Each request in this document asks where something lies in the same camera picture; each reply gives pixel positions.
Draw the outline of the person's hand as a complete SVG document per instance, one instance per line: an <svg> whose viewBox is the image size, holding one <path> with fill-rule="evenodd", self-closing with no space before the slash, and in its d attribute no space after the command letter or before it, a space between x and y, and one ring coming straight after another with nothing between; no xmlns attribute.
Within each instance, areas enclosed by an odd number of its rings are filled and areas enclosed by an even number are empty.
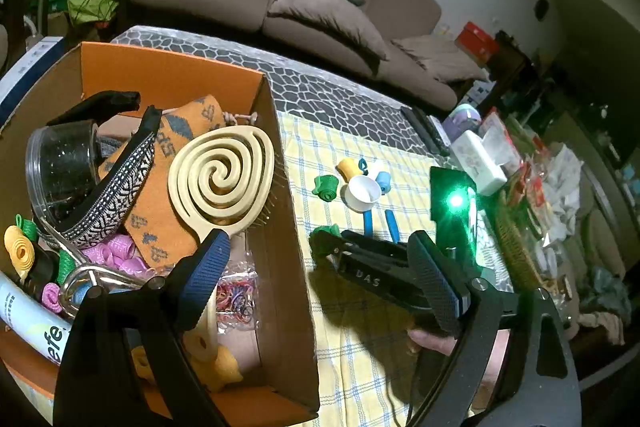
<svg viewBox="0 0 640 427"><path fill-rule="evenodd" d="M416 325L410 326L407 329L407 334L409 338L408 346L412 352L425 349L449 357L457 343L454 337L432 333ZM492 346L491 355L480 383L480 390L476 393L472 402L472 415L483 412L488 407L506 356L506 347L508 347L509 339L509 329L500 329Z"/></svg>

